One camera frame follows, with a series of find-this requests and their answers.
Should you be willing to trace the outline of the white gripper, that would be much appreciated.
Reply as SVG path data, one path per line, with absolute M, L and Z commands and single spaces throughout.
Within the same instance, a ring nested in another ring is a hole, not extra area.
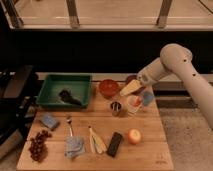
M 156 84 L 160 79 L 167 75 L 167 71 L 162 65 L 148 65 L 140 70 L 137 74 L 137 79 L 131 80 L 120 91 L 121 96 L 126 96 L 131 93 L 141 91 L 141 85 L 143 87 Z

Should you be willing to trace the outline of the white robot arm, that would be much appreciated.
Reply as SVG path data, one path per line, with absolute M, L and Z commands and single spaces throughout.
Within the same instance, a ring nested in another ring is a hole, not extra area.
M 213 86 L 192 65 L 192 52 L 179 44 L 165 45 L 160 56 L 140 70 L 136 79 L 120 91 L 120 95 L 126 96 L 141 87 L 154 85 L 169 74 L 175 74 L 183 82 L 213 130 Z

